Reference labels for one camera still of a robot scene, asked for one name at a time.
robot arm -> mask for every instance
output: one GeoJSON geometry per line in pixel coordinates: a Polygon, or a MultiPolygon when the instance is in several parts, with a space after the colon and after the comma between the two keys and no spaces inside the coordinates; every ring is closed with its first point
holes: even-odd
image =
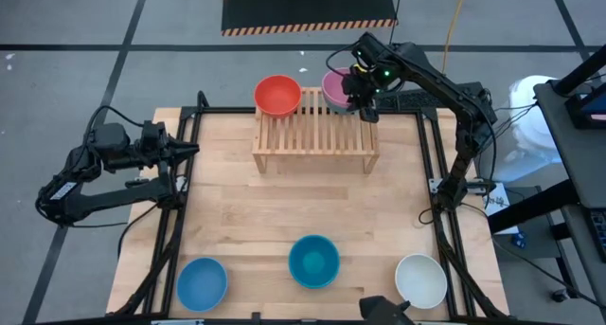
{"type": "Polygon", "coordinates": [[[415,44],[384,45],[372,34],[365,33],[353,45],[351,54],[357,64],[344,76],[343,90],[349,95],[349,110],[360,110],[364,121],[377,122],[379,115],[374,99],[396,84],[418,84],[438,98],[456,116],[456,160],[444,177],[435,202],[455,209],[467,193],[465,174],[472,160],[490,144],[492,124],[497,117],[488,94],[474,96],[463,91],[433,68],[424,52],[415,44]]]}
{"type": "Polygon", "coordinates": [[[49,221],[71,226],[94,211],[152,200],[159,207],[178,204],[175,176],[169,168],[199,151],[197,144],[178,141],[167,135],[163,122],[143,123],[141,137],[133,144],[118,123],[103,124],[87,135],[85,144],[73,149],[65,167],[38,193],[36,208],[49,221]],[[156,165],[158,177],[126,183],[126,189],[97,195],[80,193],[84,183],[101,175],[101,170],[149,167],[156,165]]]}

keyboard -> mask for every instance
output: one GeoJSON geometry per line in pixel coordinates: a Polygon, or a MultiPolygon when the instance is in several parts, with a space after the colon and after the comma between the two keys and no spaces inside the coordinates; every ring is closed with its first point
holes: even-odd
{"type": "MultiPolygon", "coordinates": [[[[483,89],[480,82],[461,83],[457,87],[473,95],[478,95],[483,89]]],[[[422,89],[384,93],[378,96],[376,103],[379,113],[381,111],[403,112],[418,110],[421,107],[446,107],[439,99],[422,89]]]]}
{"type": "Polygon", "coordinates": [[[592,232],[596,249],[603,262],[606,262],[606,209],[586,210],[589,229],[592,232]]]}

white paper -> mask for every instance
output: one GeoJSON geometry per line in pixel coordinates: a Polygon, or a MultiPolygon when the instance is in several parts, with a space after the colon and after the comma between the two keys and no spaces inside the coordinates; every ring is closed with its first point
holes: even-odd
{"type": "MultiPolygon", "coordinates": [[[[489,205],[486,207],[486,214],[491,216],[504,208],[509,207],[509,199],[508,194],[505,191],[505,186],[503,183],[496,183],[496,188],[490,192],[489,196],[489,205]]],[[[484,197],[484,204],[486,204],[487,197],[484,197]]],[[[503,234],[517,234],[520,230],[517,226],[513,226],[509,229],[505,229],[503,231],[499,231],[496,233],[497,235],[503,234]]]]}

red bowl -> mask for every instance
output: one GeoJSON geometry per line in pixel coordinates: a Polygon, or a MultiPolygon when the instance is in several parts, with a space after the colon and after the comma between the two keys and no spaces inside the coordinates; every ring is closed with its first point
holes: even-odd
{"type": "Polygon", "coordinates": [[[287,117],[301,102],[301,87],[295,80],[274,75],[263,79],[255,88],[255,104],[271,117],[287,117]]]}

blue bowl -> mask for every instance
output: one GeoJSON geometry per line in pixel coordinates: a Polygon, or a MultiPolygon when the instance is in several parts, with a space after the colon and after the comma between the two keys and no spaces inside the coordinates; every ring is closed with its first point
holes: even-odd
{"type": "Polygon", "coordinates": [[[307,288],[328,286],[339,273],[337,247],[324,236],[308,235],[293,245],[288,266],[296,282],[307,288]]]}
{"type": "Polygon", "coordinates": [[[200,258],[186,265],[177,281],[177,296],[192,312],[215,308],[227,292],[227,272],[215,259],[200,258]]]}

